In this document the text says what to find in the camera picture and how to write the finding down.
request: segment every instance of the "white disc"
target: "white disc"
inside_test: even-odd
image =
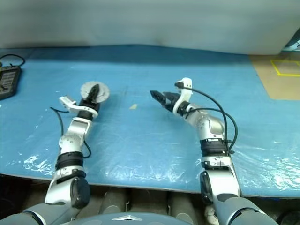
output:
[[[96,101],[98,103],[104,102],[109,97],[109,89],[105,84],[100,83],[98,81],[90,81],[85,83],[80,88],[80,94],[84,99],[86,99],[86,97],[89,95],[91,88],[94,87],[96,84],[99,84],[99,93],[97,95]]]

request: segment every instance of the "blue table surface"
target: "blue table surface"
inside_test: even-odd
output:
[[[111,95],[87,139],[88,182],[200,192],[194,128],[149,93],[175,91],[175,81],[190,77],[236,119],[232,158],[243,193],[300,196],[300,102],[271,99],[246,55],[142,45],[0,50],[5,53],[26,63],[17,94],[0,101],[0,173],[50,179],[60,127],[49,107],[62,109],[58,98],[66,94],[79,102],[80,87],[100,81]],[[191,102],[215,107],[196,93]],[[73,116],[62,115],[65,127]]]

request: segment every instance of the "black cable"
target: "black cable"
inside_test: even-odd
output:
[[[188,116],[191,113],[193,113],[193,112],[195,112],[197,110],[213,110],[213,111],[217,111],[217,112],[221,113],[221,110],[219,110],[219,109],[214,109],[214,108],[196,108],[196,109],[191,109],[190,111],[187,112],[186,119],[188,118]],[[231,144],[229,146],[229,150],[231,150],[232,147],[234,146],[235,142],[236,142],[237,137],[238,137],[238,125],[236,124],[234,118],[230,114],[228,114],[228,113],[225,112],[225,115],[229,117],[229,119],[232,121],[233,126],[234,126],[234,137],[233,137],[233,140],[232,140],[232,142],[231,142]]]
[[[227,119],[226,119],[226,114],[222,108],[222,106],[220,105],[220,103],[215,100],[212,96],[200,91],[200,90],[197,90],[197,89],[194,89],[194,88],[188,88],[188,87],[183,87],[181,86],[181,83],[176,83],[175,84],[176,87],[180,88],[180,89],[187,89],[187,90],[191,90],[191,91],[194,91],[194,92],[197,92],[198,94],[201,94],[201,95],[204,95],[205,97],[209,98],[211,101],[213,101],[220,109],[220,112],[222,113],[223,115],[223,120],[224,120],[224,134],[225,134],[225,141],[226,141],[226,147],[227,147],[227,150],[229,150],[229,147],[228,147],[228,140],[227,140]]]
[[[7,56],[15,56],[15,57],[18,57],[18,58],[22,59],[22,63],[18,65],[19,67],[22,66],[22,65],[24,65],[24,63],[25,63],[25,59],[24,59],[22,56],[15,55],[15,54],[6,54],[6,55],[2,55],[2,56],[0,57],[0,60],[3,59],[3,58],[5,58],[5,57],[7,57]]]
[[[62,119],[61,119],[61,116],[60,116],[59,113],[68,113],[69,111],[62,111],[62,110],[55,109],[53,107],[50,107],[50,109],[52,109],[56,113],[56,115],[57,115],[57,117],[58,117],[58,119],[60,121],[60,136],[63,136],[64,135],[64,125],[62,123]],[[89,154],[87,156],[84,156],[83,158],[89,158],[91,156],[92,152],[90,150],[89,145],[86,143],[86,141],[84,140],[83,142],[84,142],[86,148],[89,151]]]

